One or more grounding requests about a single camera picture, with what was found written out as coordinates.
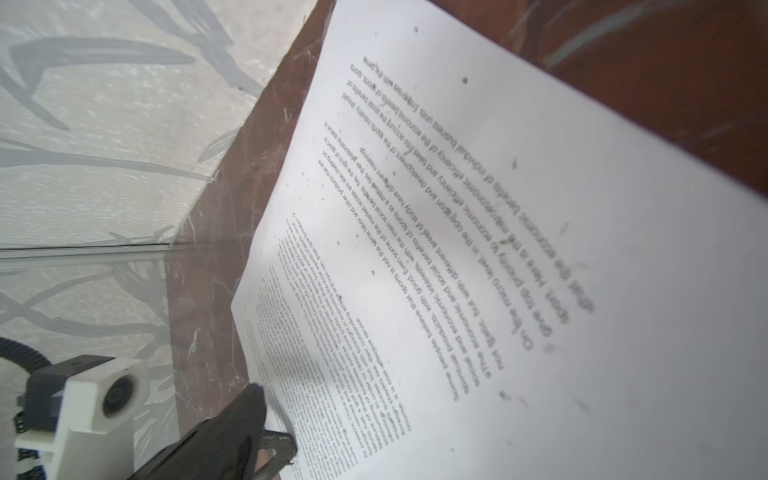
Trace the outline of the printed sheet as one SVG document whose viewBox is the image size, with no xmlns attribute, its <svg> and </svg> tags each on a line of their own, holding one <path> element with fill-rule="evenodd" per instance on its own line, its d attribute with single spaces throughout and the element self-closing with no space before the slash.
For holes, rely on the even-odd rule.
<svg viewBox="0 0 768 480">
<path fill-rule="evenodd" d="M 232 303 L 285 479 L 763 479 L 767 205 L 426 1 L 341 1 Z"/>
</svg>

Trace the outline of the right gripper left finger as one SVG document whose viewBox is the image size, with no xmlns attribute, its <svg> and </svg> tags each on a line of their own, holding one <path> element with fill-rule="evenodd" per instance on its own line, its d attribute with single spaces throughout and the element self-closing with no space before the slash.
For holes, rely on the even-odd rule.
<svg viewBox="0 0 768 480">
<path fill-rule="evenodd" d="M 267 406 L 263 388 L 250 384 L 218 415 L 162 449 L 133 479 L 252 479 Z"/>
</svg>

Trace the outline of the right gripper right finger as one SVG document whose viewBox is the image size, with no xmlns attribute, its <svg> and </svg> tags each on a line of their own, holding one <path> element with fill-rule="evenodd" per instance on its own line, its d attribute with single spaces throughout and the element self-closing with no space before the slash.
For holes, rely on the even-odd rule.
<svg viewBox="0 0 768 480">
<path fill-rule="evenodd" d="M 268 458 L 257 464 L 255 480 L 277 479 L 281 471 L 292 464 L 298 453 L 295 437 L 288 432 L 264 430 L 257 452 L 265 451 Z"/>
</svg>

